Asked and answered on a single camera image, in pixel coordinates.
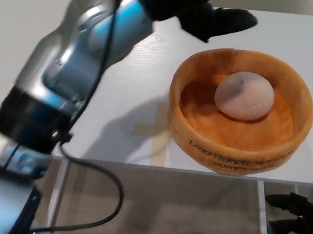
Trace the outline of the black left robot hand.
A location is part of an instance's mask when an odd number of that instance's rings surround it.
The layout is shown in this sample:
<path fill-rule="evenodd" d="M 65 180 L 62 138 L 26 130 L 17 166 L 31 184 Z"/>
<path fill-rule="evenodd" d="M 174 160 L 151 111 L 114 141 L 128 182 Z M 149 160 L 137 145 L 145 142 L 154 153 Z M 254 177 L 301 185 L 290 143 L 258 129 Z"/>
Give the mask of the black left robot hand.
<path fill-rule="evenodd" d="M 210 0 L 139 0 L 154 21 L 177 17 L 182 30 L 203 42 L 251 29 L 258 23 L 248 10 L 215 9 Z"/>

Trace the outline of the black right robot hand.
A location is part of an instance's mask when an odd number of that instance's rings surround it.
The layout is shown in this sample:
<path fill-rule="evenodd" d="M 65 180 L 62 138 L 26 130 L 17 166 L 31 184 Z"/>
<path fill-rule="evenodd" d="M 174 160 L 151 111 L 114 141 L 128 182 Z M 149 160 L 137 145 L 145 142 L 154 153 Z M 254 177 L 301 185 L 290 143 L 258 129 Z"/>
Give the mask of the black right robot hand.
<path fill-rule="evenodd" d="M 270 221 L 273 234 L 313 234 L 313 203 L 296 193 L 273 194 L 265 196 L 266 202 L 272 207 L 288 210 L 296 215 L 295 219 Z"/>

